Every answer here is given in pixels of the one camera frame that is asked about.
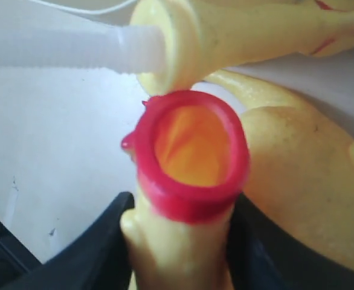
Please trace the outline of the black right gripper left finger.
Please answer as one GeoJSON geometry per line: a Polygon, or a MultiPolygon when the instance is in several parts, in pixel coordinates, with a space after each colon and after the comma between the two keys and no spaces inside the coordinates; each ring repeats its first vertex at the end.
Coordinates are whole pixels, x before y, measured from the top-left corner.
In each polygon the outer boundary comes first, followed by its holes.
{"type": "Polygon", "coordinates": [[[132,267],[120,218],[133,207],[132,194],[119,193],[73,243],[2,289],[128,289],[132,267]]]}

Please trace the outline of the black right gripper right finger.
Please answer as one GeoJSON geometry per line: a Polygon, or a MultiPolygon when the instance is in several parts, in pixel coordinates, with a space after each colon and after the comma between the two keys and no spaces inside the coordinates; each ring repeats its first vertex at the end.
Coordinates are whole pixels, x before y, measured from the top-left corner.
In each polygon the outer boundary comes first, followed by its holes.
{"type": "Polygon", "coordinates": [[[227,262],[235,289],[327,289],[323,263],[244,194],[231,218],[227,262]]]}

